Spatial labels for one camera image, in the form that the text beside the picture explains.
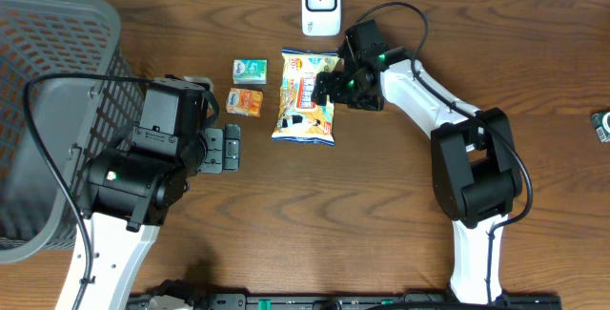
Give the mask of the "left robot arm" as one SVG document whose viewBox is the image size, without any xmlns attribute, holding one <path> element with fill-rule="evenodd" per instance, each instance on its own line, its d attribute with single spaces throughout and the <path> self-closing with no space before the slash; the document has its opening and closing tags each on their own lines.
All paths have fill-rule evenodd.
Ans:
<svg viewBox="0 0 610 310">
<path fill-rule="evenodd" d="M 152 81 L 140 119 L 86 163 L 78 238 L 59 309 L 123 309 L 170 207 L 200 173 L 235 172 L 241 130 L 215 127 L 219 106 L 207 77 Z"/>
</svg>

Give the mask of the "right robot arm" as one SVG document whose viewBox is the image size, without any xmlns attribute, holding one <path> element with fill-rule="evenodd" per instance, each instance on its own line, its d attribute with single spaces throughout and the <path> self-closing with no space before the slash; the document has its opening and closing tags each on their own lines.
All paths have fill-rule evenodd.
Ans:
<svg viewBox="0 0 610 310">
<path fill-rule="evenodd" d="M 522 190 L 506 114 L 482 111 L 447 91 L 414 53 L 391 48 L 374 20 L 346 30 L 337 54 L 342 71 L 320 72 L 312 100 L 366 111 L 391 103 L 427 135 L 433 191 L 453 226 L 451 292 L 459 302 L 496 303 L 500 224 Z"/>
</svg>

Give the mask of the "orange small box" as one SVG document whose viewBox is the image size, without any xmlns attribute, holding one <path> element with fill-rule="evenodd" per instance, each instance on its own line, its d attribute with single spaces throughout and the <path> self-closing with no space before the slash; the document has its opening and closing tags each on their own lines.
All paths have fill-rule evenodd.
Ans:
<svg viewBox="0 0 610 310">
<path fill-rule="evenodd" d="M 263 92 L 261 91 L 230 88 L 226 110 L 229 114 L 260 117 L 262 102 Z"/>
</svg>

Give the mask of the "teal silver small box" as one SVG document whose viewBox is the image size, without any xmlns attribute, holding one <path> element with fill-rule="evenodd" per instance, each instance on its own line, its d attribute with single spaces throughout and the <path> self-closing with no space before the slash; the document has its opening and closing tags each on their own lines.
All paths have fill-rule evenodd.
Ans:
<svg viewBox="0 0 610 310">
<path fill-rule="evenodd" d="M 233 81 L 235 84 L 265 84 L 267 70 L 266 60 L 236 59 L 233 64 Z"/>
</svg>

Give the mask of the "green Zam-Buk tin box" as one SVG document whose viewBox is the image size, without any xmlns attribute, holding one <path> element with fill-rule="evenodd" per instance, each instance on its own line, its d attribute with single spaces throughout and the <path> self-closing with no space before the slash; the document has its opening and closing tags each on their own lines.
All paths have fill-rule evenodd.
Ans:
<svg viewBox="0 0 610 310">
<path fill-rule="evenodd" d="M 590 117 L 591 123 L 601 143 L 609 142 L 609 117 L 610 113 L 608 111 L 594 113 Z"/>
</svg>

